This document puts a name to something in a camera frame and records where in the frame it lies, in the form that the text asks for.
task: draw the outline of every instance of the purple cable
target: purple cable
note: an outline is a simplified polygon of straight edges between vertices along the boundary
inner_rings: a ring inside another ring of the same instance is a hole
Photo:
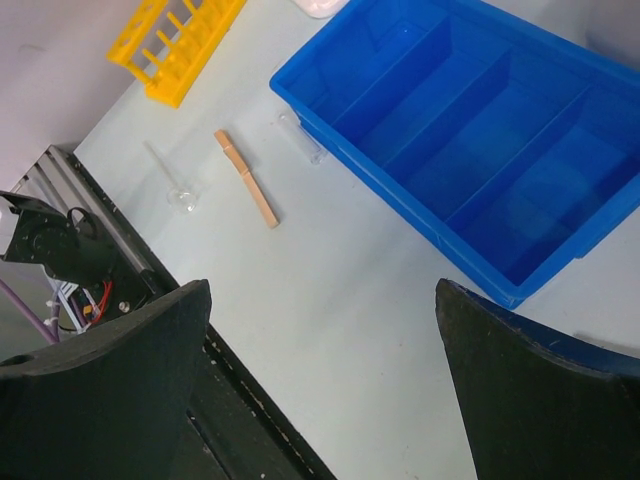
[[[53,298],[51,299],[51,326],[49,329],[53,336],[56,337],[56,340],[60,341],[60,332],[58,331],[58,323],[60,323],[60,299],[58,298],[58,294],[60,293],[60,288],[57,288],[53,293]]]
[[[29,322],[31,322],[31,324],[36,327],[36,329],[42,334],[47,342],[49,342],[50,344],[58,343],[56,337],[53,335],[53,333],[51,333],[51,330],[49,330],[47,326],[42,323],[42,321],[36,316],[36,314],[33,313],[31,309],[27,307],[27,305],[25,305],[20,297],[18,297],[18,295],[16,295],[16,293],[11,290],[9,285],[4,283],[2,279],[0,279],[0,290],[2,290],[9,298],[9,300],[11,300],[11,302],[16,306],[16,308],[20,310],[20,313],[27,317],[27,320],[29,320]]]
[[[69,297],[69,303],[71,303],[71,308],[73,308],[73,311],[76,314],[76,318],[78,319],[78,322],[80,323],[81,327],[86,327],[87,326],[87,320],[84,317],[84,315],[82,314],[82,310],[80,310],[80,305],[78,305],[78,302],[76,302],[76,299],[73,297]]]

